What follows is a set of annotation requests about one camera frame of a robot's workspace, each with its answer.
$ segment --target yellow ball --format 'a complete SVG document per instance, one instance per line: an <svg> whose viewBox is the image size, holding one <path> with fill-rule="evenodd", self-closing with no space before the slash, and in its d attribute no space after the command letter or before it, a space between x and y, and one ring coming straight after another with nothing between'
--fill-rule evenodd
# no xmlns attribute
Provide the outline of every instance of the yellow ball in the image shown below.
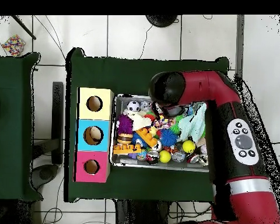
<svg viewBox="0 0 280 224"><path fill-rule="evenodd" d="M193 153L196 148L196 145L191 140L187 140L183 143L183 150L185 153Z"/></svg>
<svg viewBox="0 0 280 224"><path fill-rule="evenodd" d="M170 159L171 159L171 154L168 151L162 150L160 152L160 162L167 163L168 161L170 161Z"/></svg>

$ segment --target purple fuzzy ball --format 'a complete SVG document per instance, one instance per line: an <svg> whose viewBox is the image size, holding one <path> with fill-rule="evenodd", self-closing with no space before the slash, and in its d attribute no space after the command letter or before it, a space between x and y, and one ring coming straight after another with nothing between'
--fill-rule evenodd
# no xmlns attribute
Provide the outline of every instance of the purple fuzzy ball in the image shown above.
<svg viewBox="0 0 280 224"><path fill-rule="evenodd" d="M121 114L118 118L118 134L133 134L133 121L126 115Z"/></svg>
<svg viewBox="0 0 280 224"><path fill-rule="evenodd" d="M170 129L161 129L160 130L160 141L163 146L170 147L176 144L176 141L179 137L172 132Z"/></svg>

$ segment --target yellow cube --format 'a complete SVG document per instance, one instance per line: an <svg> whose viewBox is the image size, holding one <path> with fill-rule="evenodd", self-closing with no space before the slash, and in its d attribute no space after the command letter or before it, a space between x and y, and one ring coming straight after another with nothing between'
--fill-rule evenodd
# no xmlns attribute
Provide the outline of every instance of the yellow cube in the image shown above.
<svg viewBox="0 0 280 224"><path fill-rule="evenodd" d="M111 120L114 93L110 89L78 88L80 120Z"/></svg>

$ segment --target pink cube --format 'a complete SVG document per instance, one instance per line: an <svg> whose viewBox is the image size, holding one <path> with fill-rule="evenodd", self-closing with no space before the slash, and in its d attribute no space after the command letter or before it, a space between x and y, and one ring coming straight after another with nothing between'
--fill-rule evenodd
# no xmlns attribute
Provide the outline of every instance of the pink cube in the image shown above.
<svg viewBox="0 0 280 224"><path fill-rule="evenodd" d="M77 151L76 182L105 183L110 173L108 152Z"/></svg>

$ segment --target white stripe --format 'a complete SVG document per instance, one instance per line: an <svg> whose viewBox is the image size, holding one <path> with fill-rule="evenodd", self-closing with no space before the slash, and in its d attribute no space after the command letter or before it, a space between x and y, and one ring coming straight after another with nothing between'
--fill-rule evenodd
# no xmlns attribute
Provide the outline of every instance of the white stripe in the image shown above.
<svg viewBox="0 0 280 224"><path fill-rule="evenodd" d="M237 180L229 183L232 195L242 193L254 193L257 191L266 191L272 193L269 180L264 178L251 178L247 180Z"/></svg>

